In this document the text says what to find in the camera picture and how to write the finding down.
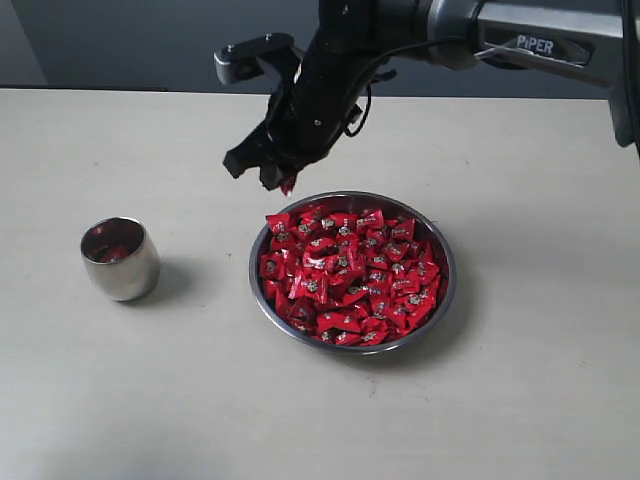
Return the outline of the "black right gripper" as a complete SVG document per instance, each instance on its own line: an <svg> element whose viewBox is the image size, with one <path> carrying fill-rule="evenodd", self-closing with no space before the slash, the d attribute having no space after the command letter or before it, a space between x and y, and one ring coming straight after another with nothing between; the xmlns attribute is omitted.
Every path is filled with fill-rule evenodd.
<svg viewBox="0 0 640 480"><path fill-rule="evenodd" d="M327 35L314 35L300 73L267 121L267 129L256 127L225 154L223 165L228 173L238 179L257 168L262 186L274 191L295 174L295 168L325 158L382 62L379 51L340 50Z"/></svg>

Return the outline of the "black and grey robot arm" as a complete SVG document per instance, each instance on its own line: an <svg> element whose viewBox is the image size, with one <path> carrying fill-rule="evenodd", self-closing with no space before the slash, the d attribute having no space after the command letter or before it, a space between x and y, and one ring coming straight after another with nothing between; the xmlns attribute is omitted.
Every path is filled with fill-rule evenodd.
<svg viewBox="0 0 640 480"><path fill-rule="evenodd" d="M306 50L267 33L215 54L225 84L260 76L277 84L264 119L224 157L233 177L257 169L267 190L292 188L306 166L362 130L369 111L358 98L393 78L383 65L394 57L454 71L485 62L600 87L617 143L639 142L635 1L322 1L318 20Z"/></svg>

